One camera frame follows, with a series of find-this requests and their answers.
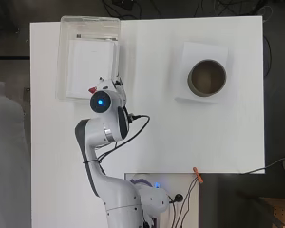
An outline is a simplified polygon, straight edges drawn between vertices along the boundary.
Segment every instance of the white table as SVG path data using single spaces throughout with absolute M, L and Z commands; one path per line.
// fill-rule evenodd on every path
M 105 208 L 91 192 L 74 137 L 76 124 L 93 114 L 88 104 L 55 99 L 59 26 L 30 27 L 32 224 L 106 227 Z M 184 41 L 229 48 L 227 73 L 239 86 L 231 102 L 173 99 L 171 77 Z M 190 173 L 193 166 L 235 173 L 264 165 L 261 17 L 123 21 L 121 45 L 128 110 L 150 115 L 151 122 L 105 160 L 108 175 Z M 142 124 L 132 124 L 130 135 Z

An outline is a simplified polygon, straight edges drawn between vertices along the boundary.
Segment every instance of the clear plastic container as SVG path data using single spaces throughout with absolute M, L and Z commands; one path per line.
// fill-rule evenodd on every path
M 56 80 L 58 99 L 89 99 L 87 91 L 96 86 L 100 77 L 114 80 L 118 75 L 120 29 L 120 20 L 116 18 L 62 17 Z M 100 67 L 102 58 L 105 67 Z

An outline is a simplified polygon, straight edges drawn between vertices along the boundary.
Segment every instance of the wire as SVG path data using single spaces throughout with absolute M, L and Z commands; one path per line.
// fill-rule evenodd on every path
M 176 217 L 176 210 L 175 210 L 175 204 L 174 201 L 172 200 L 172 198 L 168 195 L 168 198 L 170 198 L 170 200 L 172 201 L 172 206 L 173 206 L 173 221 L 172 221 L 172 225 L 171 228 L 173 228 L 174 226 L 174 222 L 175 222 L 175 217 Z
M 266 36 L 264 36 L 264 39 L 266 40 L 267 42 L 267 45 L 268 45 L 268 49 L 269 49 L 269 67 L 268 67 L 268 70 L 265 74 L 265 78 L 267 78 L 270 70 L 272 69 L 272 61 L 273 61 L 273 55 L 272 55 L 272 48 L 270 47 L 270 43 L 269 43 L 269 40 L 267 39 Z
M 139 115 L 139 116 L 134 116 L 134 117 L 135 117 L 136 119 L 145 117 L 145 118 L 147 118 L 148 120 L 146 121 L 146 123 L 142 126 L 142 128 L 141 128 L 132 138 L 130 138 L 129 140 L 123 142 L 123 143 L 120 144 L 120 145 L 115 144 L 116 146 L 115 146 L 113 149 L 111 149 L 111 150 L 109 150 L 109 151 L 103 153 L 103 154 L 98 158 L 98 162 L 99 162 L 99 163 L 101 163 L 102 160 L 103 160 L 106 156 L 108 156 L 109 154 L 111 154 L 112 152 L 114 152 L 115 150 L 117 150 L 118 148 L 120 148 L 120 147 L 126 145 L 127 143 L 130 143 L 132 140 L 134 140 L 136 137 L 138 137 L 138 136 L 142 133 L 142 131 L 146 128 L 146 126 L 149 124 L 149 122 L 150 122 L 150 117 L 147 116 L 147 115 Z
M 153 5 L 154 9 L 157 11 L 157 13 L 159 14 L 160 18 L 162 18 L 162 13 L 160 12 L 160 10 L 158 9 L 158 7 L 156 6 L 154 0 L 150 0 L 151 4 Z
M 244 175 L 244 174 L 251 174 L 251 173 L 255 173 L 255 172 L 259 171 L 259 170 L 270 168 L 270 167 L 274 166 L 275 164 L 278 164 L 279 162 L 282 162 L 282 161 L 285 161 L 285 158 L 279 159 L 279 160 L 277 160 L 277 161 L 275 161 L 275 162 L 273 162 L 273 163 L 271 163 L 271 164 L 269 164 L 269 165 L 267 165 L 267 166 L 265 166 L 263 168 L 258 168 L 258 169 L 255 169 L 255 170 L 252 170 L 252 171 L 249 171 L 249 172 L 246 172 L 246 173 L 242 173 L 242 175 Z
M 205 15 L 205 11 L 203 10 L 203 0 L 201 0 L 200 7 L 201 7 L 202 15 L 204 16 Z
M 131 15 L 131 14 L 121 15 L 121 14 L 118 13 L 114 8 L 112 8 L 110 5 L 108 5 L 105 0 L 102 0 L 102 2 L 103 2 L 103 4 L 104 4 L 104 8 L 105 8 L 107 14 L 108 14 L 110 17 L 117 17 L 117 18 L 119 18 L 119 19 L 124 19 L 125 17 L 131 17 L 131 18 L 137 19 L 136 16 Z M 113 11 L 117 14 L 117 16 L 111 14 L 111 12 L 108 10 L 108 8 L 110 8 L 111 10 L 113 10 Z
M 228 4 L 224 5 L 224 6 L 225 6 L 224 9 L 218 14 L 218 16 L 220 16 L 222 13 L 224 13 L 224 12 L 227 10 L 227 8 L 228 8 L 228 6 L 229 6 Z
M 266 19 L 263 19 L 263 23 L 266 23 L 266 22 L 268 22 L 269 21 L 269 19 L 273 16 L 273 14 L 274 14 L 274 10 L 272 9 L 272 7 L 271 6 L 264 6 L 264 7 L 262 7 L 261 9 L 259 9 L 258 10 L 258 14 L 260 14 L 263 18 L 264 18 L 264 16 L 266 15 L 266 9 L 270 9 L 270 15 L 269 16 L 267 16 L 267 18 Z
M 188 197 L 188 209 L 187 209 L 186 213 L 184 214 L 184 216 L 183 216 L 183 218 L 182 218 L 182 220 L 181 220 L 180 227 L 182 227 L 183 222 L 184 222 L 184 219 L 186 218 L 187 214 L 188 214 L 189 211 L 190 211 L 190 196 L 191 196 L 191 192 L 192 192 L 192 190 L 194 189 L 194 187 L 195 187 L 195 185 L 197 184 L 198 181 L 199 181 L 199 180 L 196 180 L 196 181 L 194 182 L 194 185 L 192 186 L 192 188 L 189 189 L 189 192 L 188 192 L 188 194 L 189 194 L 189 197 Z
M 199 6 L 200 6 L 200 0 L 198 1 L 198 5 L 197 5 L 197 8 L 196 8 L 196 12 L 194 13 L 193 17 L 196 17 L 197 16 L 197 13 L 198 13 L 198 10 L 199 10 Z
M 103 4 L 104 4 L 104 8 L 107 12 L 108 15 L 110 15 L 110 17 L 118 17 L 118 16 L 122 16 L 120 13 L 118 13 L 114 8 L 112 8 L 110 5 L 108 5 L 105 0 L 102 0 Z M 111 10 L 113 10 L 118 16 L 114 16 L 110 13 L 110 11 L 108 10 L 108 8 L 110 8 Z
M 178 227 L 179 221 L 180 221 L 180 219 L 181 219 L 182 209 L 183 209 L 183 206 L 184 206 L 184 204 L 186 203 L 186 200 L 187 200 L 187 198 L 188 198 L 188 194 L 189 194 L 189 191 L 190 191 L 190 189 L 191 189 L 191 186 L 192 186 L 193 182 L 196 181 L 197 179 L 198 179 L 198 178 L 194 178 L 194 179 L 192 180 L 192 182 L 190 183 L 190 185 L 189 185 L 188 193 L 187 193 L 186 197 L 184 198 L 183 203 L 182 203 L 182 206 L 181 206 L 181 208 L 180 208 L 180 214 L 179 214 L 179 218 L 178 218 L 178 220 L 177 220 L 177 223 L 176 223 L 176 225 L 175 225 L 175 228 Z
M 142 19 L 142 14 L 143 14 L 142 6 L 137 1 L 135 1 L 134 3 L 139 7 L 139 9 L 140 9 L 140 19 Z

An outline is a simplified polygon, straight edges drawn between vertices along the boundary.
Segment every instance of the white paper square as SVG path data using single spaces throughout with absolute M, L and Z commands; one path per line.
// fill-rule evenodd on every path
M 187 84 L 187 79 L 190 71 L 195 64 L 202 60 L 215 60 L 219 62 L 226 70 L 228 58 L 228 48 L 220 46 L 210 46 L 205 44 L 185 42 L 183 44 L 183 52 L 180 62 L 179 74 L 176 75 L 176 90 L 175 98 L 184 100 L 194 100 L 199 102 L 217 103 L 221 99 L 224 99 L 226 90 L 228 89 L 228 77 L 227 74 L 225 87 L 217 94 L 210 97 L 199 97 L 195 95 Z
M 114 64 L 112 41 L 71 40 L 69 42 L 66 96 L 89 99 L 88 90 L 99 83 L 99 78 L 110 79 Z

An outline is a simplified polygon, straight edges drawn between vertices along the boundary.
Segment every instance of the brown bowl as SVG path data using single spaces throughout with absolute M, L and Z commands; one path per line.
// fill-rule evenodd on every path
M 198 62 L 188 75 L 190 90 L 200 97 L 210 97 L 220 92 L 226 83 L 224 67 L 214 60 Z

